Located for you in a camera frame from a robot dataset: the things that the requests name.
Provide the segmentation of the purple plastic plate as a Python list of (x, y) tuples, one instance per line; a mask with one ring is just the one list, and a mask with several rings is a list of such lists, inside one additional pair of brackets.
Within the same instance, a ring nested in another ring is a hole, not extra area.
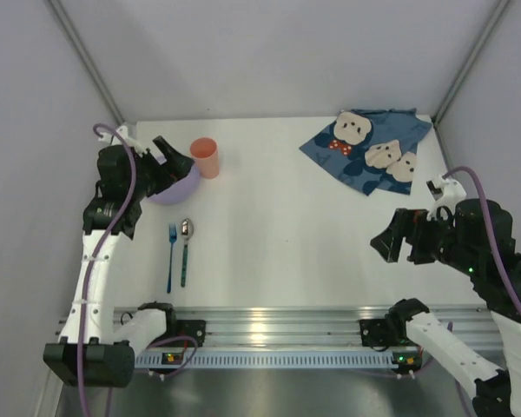
[(200, 170), (193, 165), (186, 177), (175, 182), (169, 189), (150, 196), (149, 200), (161, 205), (174, 205), (184, 202), (198, 189), (200, 181)]

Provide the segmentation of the blue cartoon mouse placemat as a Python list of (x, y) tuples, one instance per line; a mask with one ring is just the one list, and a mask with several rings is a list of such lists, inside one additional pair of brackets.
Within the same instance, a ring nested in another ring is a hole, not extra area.
[(416, 109), (343, 110), (300, 151), (364, 195), (376, 189), (409, 195), (418, 146), (431, 128)]

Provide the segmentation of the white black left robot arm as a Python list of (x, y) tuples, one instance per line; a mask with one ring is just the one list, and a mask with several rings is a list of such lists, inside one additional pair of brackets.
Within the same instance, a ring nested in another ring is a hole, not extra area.
[(193, 161), (162, 136), (154, 145), (164, 159), (145, 149), (111, 144), (98, 153), (100, 178), (83, 212), (82, 264), (68, 319), (57, 342), (43, 350), (44, 363), (65, 384), (126, 387), (135, 358), (163, 338), (175, 336), (177, 319), (166, 302), (146, 302), (134, 318), (114, 328), (113, 283), (134, 241), (143, 199), (185, 178)]

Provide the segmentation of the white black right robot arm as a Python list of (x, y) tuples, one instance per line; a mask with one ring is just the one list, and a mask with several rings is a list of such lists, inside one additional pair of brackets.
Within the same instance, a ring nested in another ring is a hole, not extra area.
[(481, 356), (442, 324), (422, 301), (393, 304), (385, 315), (391, 337), (423, 348), (463, 388), (477, 416), (521, 416), (521, 254), (512, 217), (494, 201), (469, 199), (441, 207), (399, 208), (370, 245), (388, 263), (403, 244), (415, 265), (438, 262), (465, 275), (496, 326), (505, 365)]

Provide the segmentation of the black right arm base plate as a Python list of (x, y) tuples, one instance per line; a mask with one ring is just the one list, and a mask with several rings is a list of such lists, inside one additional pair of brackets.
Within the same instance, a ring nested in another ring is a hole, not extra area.
[(416, 344), (406, 336), (403, 321), (385, 318), (363, 319), (359, 321), (361, 344), (378, 352), (392, 348), (415, 348)]

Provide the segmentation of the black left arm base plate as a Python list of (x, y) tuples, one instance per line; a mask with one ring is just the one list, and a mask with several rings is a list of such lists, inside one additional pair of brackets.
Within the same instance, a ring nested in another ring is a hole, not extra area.
[(175, 325), (167, 332), (168, 338), (176, 336), (190, 336), (202, 347), (207, 334), (207, 322), (204, 320), (178, 319)]

